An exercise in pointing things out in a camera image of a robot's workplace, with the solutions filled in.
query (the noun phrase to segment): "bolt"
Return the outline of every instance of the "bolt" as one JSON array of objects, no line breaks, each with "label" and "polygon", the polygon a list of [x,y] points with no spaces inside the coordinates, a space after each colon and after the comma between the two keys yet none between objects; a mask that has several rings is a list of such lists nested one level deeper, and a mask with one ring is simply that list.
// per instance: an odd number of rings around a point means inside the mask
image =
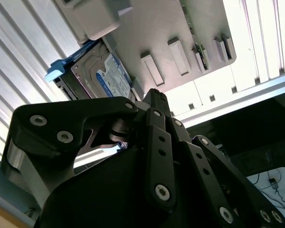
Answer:
[{"label": "bolt", "polygon": [[170,193],[168,189],[161,184],[156,185],[155,193],[163,201],[167,201],[168,199],[170,199]]},{"label": "bolt", "polygon": [[206,140],[206,139],[201,139],[201,141],[203,142],[203,144],[205,144],[205,145],[208,145],[209,143],[208,143],[208,141]]},{"label": "bolt", "polygon": [[60,131],[57,133],[57,139],[63,143],[70,143],[74,138],[70,132]]},{"label": "bolt", "polygon": [[125,106],[127,106],[128,108],[133,108],[133,105],[131,105],[130,103],[125,103]]},{"label": "bolt", "polygon": [[282,223],[282,222],[283,222],[281,216],[280,216],[276,211],[273,210],[271,213],[272,213],[273,217],[274,217],[279,223]]},{"label": "bolt", "polygon": [[260,210],[260,214],[266,222],[271,222],[269,215],[265,211]]},{"label": "bolt", "polygon": [[154,111],[154,114],[157,115],[157,116],[161,116],[161,114],[157,111]]},{"label": "bolt", "polygon": [[48,123],[46,118],[41,115],[34,115],[30,117],[29,121],[35,126],[44,126]]},{"label": "bolt", "polygon": [[219,213],[221,217],[229,224],[233,223],[233,217],[232,214],[224,207],[219,208]]},{"label": "bolt", "polygon": [[175,120],[175,123],[180,127],[181,126],[181,122],[179,120]]}]

